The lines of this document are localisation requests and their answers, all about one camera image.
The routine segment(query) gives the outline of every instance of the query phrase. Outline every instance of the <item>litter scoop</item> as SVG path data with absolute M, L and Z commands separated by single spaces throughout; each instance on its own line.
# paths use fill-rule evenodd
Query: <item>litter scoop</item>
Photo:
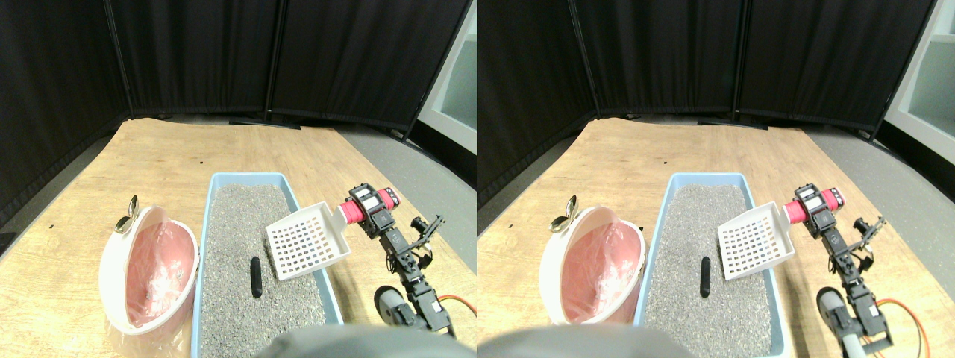
M 343 232 L 348 225 L 340 206 L 324 201 L 267 226 L 268 251 L 279 281 L 299 277 L 345 259 L 350 253 Z
M 726 281 L 789 260 L 796 253 L 789 239 L 789 216 L 775 201 L 759 205 L 719 225 L 719 250 Z

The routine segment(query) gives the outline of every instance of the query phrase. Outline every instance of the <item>orange cable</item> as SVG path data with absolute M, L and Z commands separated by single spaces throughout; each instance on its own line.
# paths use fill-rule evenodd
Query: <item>orange cable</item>
M 474 312 L 475 318 L 478 316 L 478 309 L 460 297 L 457 297 L 455 295 L 443 295 L 437 298 L 438 302 L 441 302 L 444 300 L 455 300 L 455 301 L 461 302 L 464 305 L 467 305 L 468 308 L 471 309 L 471 312 Z
M 915 313 L 912 312 L 912 310 L 909 309 L 907 305 L 905 305 L 905 304 L 899 302 L 899 300 L 896 300 L 896 299 L 887 298 L 887 299 L 878 300 L 878 301 L 876 302 L 876 306 L 883 305 L 883 304 L 886 304 L 886 303 L 893 303 L 893 304 L 899 305 L 899 306 L 901 306 L 902 308 L 904 308 L 906 311 L 908 311 L 908 314 L 911 315 L 911 316 L 912 316 L 912 319 L 915 320 L 915 324 L 916 324 L 916 325 L 919 325 L 919 328 L 918 328 L 918 329 L 920 329 L 920 330 L 922 331 L 922 337 L 924 337 L 924 339 L 925 339 L 925 358 L 931 357 L 931 356 L 932 356 L 932 348 L 930 348 L 930 347 L 928 346 L 928 332 L 925 331 L 925 327 L 922 326 L 922 321 L 919 321 L 919 317 L 916 316 Z

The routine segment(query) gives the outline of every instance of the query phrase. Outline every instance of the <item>gray floor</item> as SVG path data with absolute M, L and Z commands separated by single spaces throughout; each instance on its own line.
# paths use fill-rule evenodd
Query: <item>gray floor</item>
M 176 115 L 169 121 L 195 124 L 227 125 L 228 116 Z M 338 125 L 335 129 L 371 164 L 378 168 L 414 203 L 414 207 L 430 222 L 436 214 L 446 223 L 438 230 L 441 237 L 475 273 L 478 272 L 478 229 L 474 213 L 478 209 L 478 193 L 441 164 L 427 158 L 415 148 L 377 131 L 359 125 Z M 23 233 L 56 196 L 93 161 L 106 147 L 110 137 L 97 141 L 60 172 L 0 232 Z M 400 222 L 409 228 L 409 222 Z
M 696 125 L 697 117 L 643 115 L 645 123 Z M 813 125 L 803 131 L 838 165 L 882 212 L 939 284 L 955 297 L 955 203 L 904 162 L 839 129 Z M 520 173 L 477 211 L 481 233 L 517 199 L 563 152 L 575 137 L 559 142 Z M 865 218 L 872 222 L 874 218 Z M 877 261 L 892 253 L 877 252 Z

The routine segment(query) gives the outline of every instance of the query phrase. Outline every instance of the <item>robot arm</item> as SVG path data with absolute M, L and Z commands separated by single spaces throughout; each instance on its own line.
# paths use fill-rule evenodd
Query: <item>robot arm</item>
M 375 191 L 367 183 L 349 191 L 350 197 L 341 206 L 348 223 L 357 222 L 371 239 L 378 239 L 388 256 L 388 268 L 397 273 L 405 287 L 408 302 L 391 286 L 381 286 L 375 291 L 374 303 L 378 314 L 386 324 L 409 326 L 435 332 L 447 328 L 447 334 L 455 337 L 448 311 L 437 300 L 437 293 L 425 280 L 421 270 L 431 263 L 431 236 L 444 223 L 437 216 L 430 225 L 421 218 L 412 220 L 412 228 L 420 234 L 417 241 L 408 244 L 401 231 L 394 227 L 391 209 L 400 203 L 400 198 L 391 188 Z M 418 256 L 413 250 L 427 248 L 429 254 Z
M 859 259 L 860 267 L 853 262 L 853 251 L 867 249 L 872 252 L 869 242 L 885 223 L 883 218 L 874 225 L 869 225 L 862 218 L 856 220 L 854 227 L 862 234 L 862 239 L 851 245 L 846 244 L 842 235 L 836 229 L 834 215 L 842 205 L 845 197 L 838 189 L 832 188 L 820 191 L 814 184 L 806 184 L 796 189 L 796 197 L 786 204 L 786 214 L 790 223 L 802 222 L 813 239 L 822 239 L 829 260 L 833 265 L 832 271 L 839 274 L 842 287 L 847 294 L 847 301 L 856 313 L 856 317 L 849 315 L 842 296 L 835 288 L 822 288 L 816 296 L 819 314 L 839 338 L 844 356 L 872 354 L 892 346 L 892 336 L 889 334 L 885 317 L 876 306 L 875 295 L 865 285 L 861 271 L 872 265 L 871 256 Z M 880 333 L 885 337 L 862 346 L 859 339 L 862 336 L 875 337 Z

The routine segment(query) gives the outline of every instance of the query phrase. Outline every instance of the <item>black curtain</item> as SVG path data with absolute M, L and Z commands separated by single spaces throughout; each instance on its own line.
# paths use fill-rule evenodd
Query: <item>black curtain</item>
M 138 116 L 260 112 L 275 0 L 113 0 Z
M 753 1 L 740 113 L 875 130 L 931 3 Z
M 0 2 L 0 225 L 128 114 L 100 0 Z
M 731 109 L 741 0 L 575 1 L 602 116 Z
M 408 130 L 467 0 L 289 0 L 272 112 Z
M 477 9 L 477 203 L 596 115 L 565 0 Z

